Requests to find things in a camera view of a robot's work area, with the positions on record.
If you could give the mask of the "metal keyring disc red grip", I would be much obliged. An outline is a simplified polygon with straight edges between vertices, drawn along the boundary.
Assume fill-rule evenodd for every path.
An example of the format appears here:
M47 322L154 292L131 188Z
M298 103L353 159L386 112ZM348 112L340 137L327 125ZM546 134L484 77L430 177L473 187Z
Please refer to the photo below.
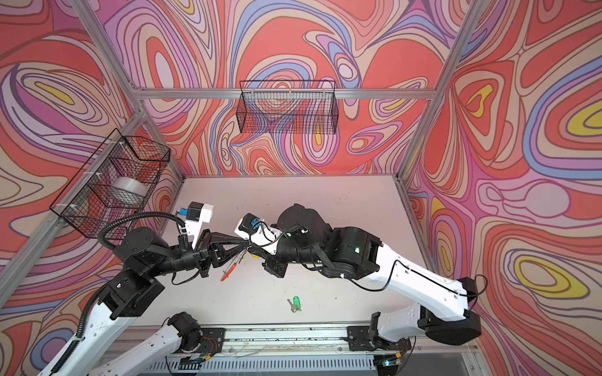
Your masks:
M238 255L236 255L233 260L227 265L224 269L223 275L220 279L221 282L227 280L228 277L235 271L237 266L241 263L243 258L245 257L247 251L241 251Z

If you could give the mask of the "silver key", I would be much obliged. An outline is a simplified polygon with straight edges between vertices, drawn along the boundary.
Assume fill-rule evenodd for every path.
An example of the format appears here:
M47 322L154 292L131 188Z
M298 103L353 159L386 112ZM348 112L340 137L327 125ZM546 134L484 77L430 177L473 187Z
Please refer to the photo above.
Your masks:
M295 313L299 310L299 307L293 303L293 301L291 301L290 299L287 300L288 304L290 305L290 310Z

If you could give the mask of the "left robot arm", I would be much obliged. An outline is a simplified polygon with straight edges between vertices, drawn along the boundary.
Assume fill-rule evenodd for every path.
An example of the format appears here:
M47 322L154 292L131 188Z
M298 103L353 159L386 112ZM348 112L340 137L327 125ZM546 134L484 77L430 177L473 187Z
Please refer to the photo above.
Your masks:
M109 239L109 233L120 226L147 218L175 222L177 244L168 245L150 227L130 230L120 244ZM191 241L183 219L160 211L117 219L103 227L97 239L123 261L123 269L92 294L75 334L42 370L43 375L88 375L113 342L164 291L158 277L188 270L207 277L210 268L223 266L249 245L246 240L210 230Z

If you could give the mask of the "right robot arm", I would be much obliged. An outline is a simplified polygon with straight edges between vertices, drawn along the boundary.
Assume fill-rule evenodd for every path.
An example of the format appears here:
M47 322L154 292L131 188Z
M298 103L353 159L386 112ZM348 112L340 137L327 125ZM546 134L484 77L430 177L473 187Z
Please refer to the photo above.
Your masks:
M373 282L374 293L391 290L412 300L403 310L373 313L365 338L351 338L351 346L407 349L409 339L419 336L461 346L482 334L481 318L470 307L481 294L475 279L437 275L361 228L333 228L315 210L295 204L272 227L247 214L235 233L278 278L285 276L288 265L300 264L323 277L348 280L363 291L371 290L365 282Z

